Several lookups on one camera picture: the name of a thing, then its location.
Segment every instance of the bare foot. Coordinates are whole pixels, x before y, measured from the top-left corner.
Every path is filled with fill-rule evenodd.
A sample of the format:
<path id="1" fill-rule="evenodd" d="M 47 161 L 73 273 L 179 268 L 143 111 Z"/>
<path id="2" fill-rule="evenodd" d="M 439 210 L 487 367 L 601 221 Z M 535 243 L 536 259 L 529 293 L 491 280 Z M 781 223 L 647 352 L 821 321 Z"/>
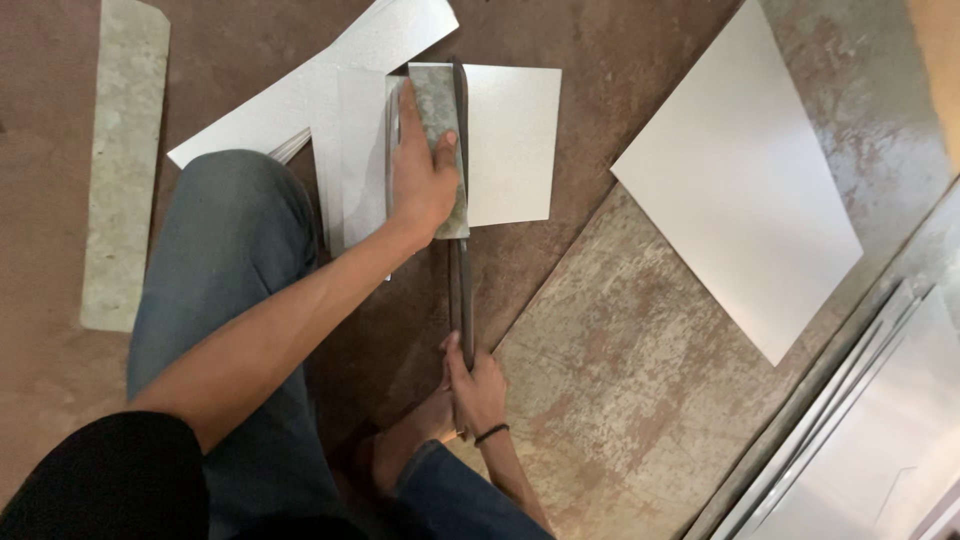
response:
<path id="1" fill-rule="evenodd" d="M 373 484 L 381 495 L 392 495 L 396 478 L 423 443 L 442 443 L 457 436 L 453 426 L 453 392 L 441 384 L 430 397 L 373 440 Z"/>

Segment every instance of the black shirt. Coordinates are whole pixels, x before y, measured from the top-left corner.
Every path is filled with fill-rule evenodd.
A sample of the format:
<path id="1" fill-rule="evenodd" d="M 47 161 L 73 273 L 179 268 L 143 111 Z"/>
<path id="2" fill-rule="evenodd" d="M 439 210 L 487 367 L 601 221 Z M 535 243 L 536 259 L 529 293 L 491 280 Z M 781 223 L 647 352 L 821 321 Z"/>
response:
<path id="1" fill-rule="evenodd" d="M 0 538 L 206 538 L 203 454 L 183 421 L 122 412 L 67 437 L 0 514 Z M 277 520 L 238 538 L 365 538 L 329 516 Z"/>

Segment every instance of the jeans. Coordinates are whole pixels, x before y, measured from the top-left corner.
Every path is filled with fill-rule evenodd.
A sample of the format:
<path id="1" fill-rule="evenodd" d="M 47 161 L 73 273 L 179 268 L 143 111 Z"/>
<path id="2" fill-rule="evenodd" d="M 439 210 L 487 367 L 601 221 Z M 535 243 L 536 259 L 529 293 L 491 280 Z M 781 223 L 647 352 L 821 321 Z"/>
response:
<path id="1" fill-rule="evenodd" d="M 228 150 L 191 161 L 147 270 L 128 398 L 208 334 L 312 272 L 316 223 L 303 186 L 275 160 Z M 210 538 L 267 518 L 352 517 L 316 426 L 300 366 L 204 459 Z M 550 537 L 437 441 L 407 463 L 396 492 L 440 538 Z"/>

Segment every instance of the black bracelet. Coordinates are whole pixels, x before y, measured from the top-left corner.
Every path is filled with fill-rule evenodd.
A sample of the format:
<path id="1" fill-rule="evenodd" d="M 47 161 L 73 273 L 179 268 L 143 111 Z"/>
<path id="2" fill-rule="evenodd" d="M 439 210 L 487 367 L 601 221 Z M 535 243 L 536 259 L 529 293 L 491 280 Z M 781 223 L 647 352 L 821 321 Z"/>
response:
<path id="1" fill-rule="evenodd" d="M 487 431 L 486 433 L 484 433 L 484 434 L 480 435 L 479 437 L 473 439 L 473 446 L 480 446 L 480 443 L 482 443 L 482 442 L 484 442 L 485 440 L 487 440 L 488 437 L 490 437 L 491 435 L 493 435 L 494 433 L 496 433 L 496 432 L 498 432 L 498 431 L 503 431 L 503 430 L 509 431 L 509 430 L 510 430 L 510 425 L 509 425 L 509 424 L 500 424 L 499 426 L 493 426 L 493 427 L 492 427 L 489 431 Z"/>

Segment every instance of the forearm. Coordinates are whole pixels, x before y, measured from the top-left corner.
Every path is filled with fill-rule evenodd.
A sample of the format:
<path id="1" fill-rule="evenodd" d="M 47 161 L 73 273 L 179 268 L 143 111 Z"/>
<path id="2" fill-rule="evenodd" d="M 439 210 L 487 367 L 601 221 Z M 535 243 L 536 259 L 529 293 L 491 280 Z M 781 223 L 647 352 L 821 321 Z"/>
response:
<path id="1" fill-rule="evenodd" d="M 223 325 L 167 367 L 132 409 L 181 418 L 208 452 L 413 255 L 420 238 L 389 221 L 310 276 Z"/>
<path id="2" fill-rule="evenodd" d="M 490 472 L 490 482 L 552 535 L 553 529 L 550 528 L 543 507 L 540 506 L 537 493 L 530 485 L 530 480 L 516 456 L 510 432 L 503 430 L 488 437 L 480 443 L 480 453 Z"/>

